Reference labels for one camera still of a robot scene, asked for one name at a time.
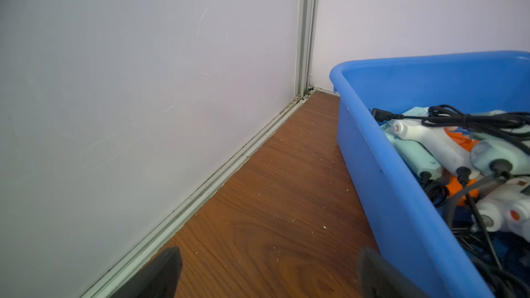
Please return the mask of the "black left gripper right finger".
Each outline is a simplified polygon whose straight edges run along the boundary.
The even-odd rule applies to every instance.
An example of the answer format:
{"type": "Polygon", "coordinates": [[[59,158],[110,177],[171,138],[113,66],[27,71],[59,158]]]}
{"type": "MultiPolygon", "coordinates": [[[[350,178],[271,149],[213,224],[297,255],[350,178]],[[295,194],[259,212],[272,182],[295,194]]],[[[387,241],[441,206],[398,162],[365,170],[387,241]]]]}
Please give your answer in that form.
{"type": "Polygon", "coordinates": [[[428,295],[392,266],[379,252],[363,248],[357,261],[363,297],[420,298],[428,295]]]}

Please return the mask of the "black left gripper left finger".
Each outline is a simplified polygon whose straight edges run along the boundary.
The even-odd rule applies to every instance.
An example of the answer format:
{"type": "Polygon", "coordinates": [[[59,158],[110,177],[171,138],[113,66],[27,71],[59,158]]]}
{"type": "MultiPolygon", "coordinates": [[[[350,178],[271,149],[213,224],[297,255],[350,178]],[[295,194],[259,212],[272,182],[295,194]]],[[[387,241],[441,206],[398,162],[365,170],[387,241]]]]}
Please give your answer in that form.
{"type": "Polygon", "coordinates": [[[135,274],[111,297],[157,298],[175,296],[183,260],[178,247],[167,248],[135,274]]]}

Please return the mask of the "white orange glue gun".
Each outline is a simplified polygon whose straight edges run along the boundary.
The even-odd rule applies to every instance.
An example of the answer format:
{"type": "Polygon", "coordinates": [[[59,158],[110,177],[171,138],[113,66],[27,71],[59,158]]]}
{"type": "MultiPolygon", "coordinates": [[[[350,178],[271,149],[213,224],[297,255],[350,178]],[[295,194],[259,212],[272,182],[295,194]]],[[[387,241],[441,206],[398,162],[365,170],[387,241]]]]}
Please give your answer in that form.
{"type": "Polygon", "coordinates": [[[510,232],[529,241],[529,176],[515,177],[479,196],[476,207],[488,232],[510,232]]]}
{"type": "Polygon", "coordinates": [[[449,138],[443,128],[429,128],[420,120],[400,119],[392,123],[393,132],[401,139],[414,140],[422,144],[449,172],[456,155],[451,153],[449,138]]]}

